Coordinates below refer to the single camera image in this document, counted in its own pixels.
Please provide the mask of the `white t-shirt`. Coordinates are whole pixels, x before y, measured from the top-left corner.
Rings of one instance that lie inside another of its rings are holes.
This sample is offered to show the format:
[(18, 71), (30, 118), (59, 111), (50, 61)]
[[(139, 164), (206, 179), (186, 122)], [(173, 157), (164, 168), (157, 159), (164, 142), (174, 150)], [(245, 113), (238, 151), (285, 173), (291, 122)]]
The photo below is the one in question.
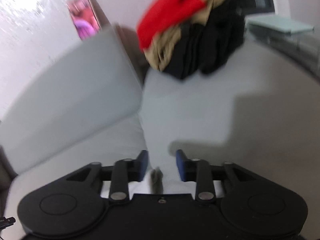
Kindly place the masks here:
[(195, 198), (196, 183), (180, 180), (177, 170), (163, 174), (159, 168), (148, 168), (141, 182), (129, 182), (129, 198), (134, 194), (191, 194)]

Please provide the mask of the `grey sofa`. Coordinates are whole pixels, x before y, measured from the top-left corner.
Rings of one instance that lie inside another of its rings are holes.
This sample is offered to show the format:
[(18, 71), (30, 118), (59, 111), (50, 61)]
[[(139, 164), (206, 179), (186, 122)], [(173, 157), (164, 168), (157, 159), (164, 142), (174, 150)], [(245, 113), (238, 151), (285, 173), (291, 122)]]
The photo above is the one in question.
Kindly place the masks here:
[(291, 60), (245, 41), (217, 72), (185, 81), (135, 65), (115, 27), (85, 41), (27, 86), (1, 122), (16, 173), (4, 214), (29, 192), (89, 163), (148, 150), (164, 193), (193, 193), (175, 152), (234, 162), (300, 194), (302, 234), (319, 238), (319, 83)]

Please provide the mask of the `black folded garment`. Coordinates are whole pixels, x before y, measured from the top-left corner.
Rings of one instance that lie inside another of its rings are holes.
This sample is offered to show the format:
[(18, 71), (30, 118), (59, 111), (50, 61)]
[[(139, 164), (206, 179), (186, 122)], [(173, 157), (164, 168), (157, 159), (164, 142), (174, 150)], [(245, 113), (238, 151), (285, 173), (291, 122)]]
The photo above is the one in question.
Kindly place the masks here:
[(239, 0), (226, 0), (211, 10), (205, 25), (182, 24), (182, 37), (163, 72), (178, 80), (196, 71), (212, 74), (243, 44), (244, 32), (245, 17)]

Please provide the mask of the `red folded garment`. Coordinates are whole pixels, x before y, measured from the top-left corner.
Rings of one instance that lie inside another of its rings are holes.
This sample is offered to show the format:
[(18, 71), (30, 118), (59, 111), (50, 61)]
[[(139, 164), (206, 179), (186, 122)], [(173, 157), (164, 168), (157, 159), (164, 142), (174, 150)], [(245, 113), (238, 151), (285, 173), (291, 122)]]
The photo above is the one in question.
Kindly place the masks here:
[(140, 49), (149, 48), (156, 34), (191, 18), (206, 5), (204, 0), (154, 0), (137, 25)]

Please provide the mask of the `dark glass side table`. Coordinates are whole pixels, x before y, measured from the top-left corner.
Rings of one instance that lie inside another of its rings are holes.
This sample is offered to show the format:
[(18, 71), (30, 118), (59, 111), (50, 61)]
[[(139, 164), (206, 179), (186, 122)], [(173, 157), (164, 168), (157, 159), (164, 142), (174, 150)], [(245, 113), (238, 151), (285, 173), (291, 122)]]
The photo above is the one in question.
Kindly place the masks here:
[(246, 19), (248, 34), (286, 55), (319, 79), (319, 26), (279, 15)]

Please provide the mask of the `tan folded garment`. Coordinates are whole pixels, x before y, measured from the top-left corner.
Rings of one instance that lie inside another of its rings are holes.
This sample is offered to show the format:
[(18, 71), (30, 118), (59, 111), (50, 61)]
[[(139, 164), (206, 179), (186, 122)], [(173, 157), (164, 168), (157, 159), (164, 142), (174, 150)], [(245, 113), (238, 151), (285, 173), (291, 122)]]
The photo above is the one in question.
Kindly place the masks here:
[(143, 50), (146, 60), (153, 69), (162, 72), (169, 64), (174, 51), (174, 46), (182, 37), (182, 24), (189, 22), (191, 24), (200, 23), (205, 25), (211, 10), (220, 6), (226, 0), (204, 1), (207, 2), (205, 8), (201, 9), (182, 23), (174, 25), (162, 33), (156, 34), (153, 37), (149, 48)]

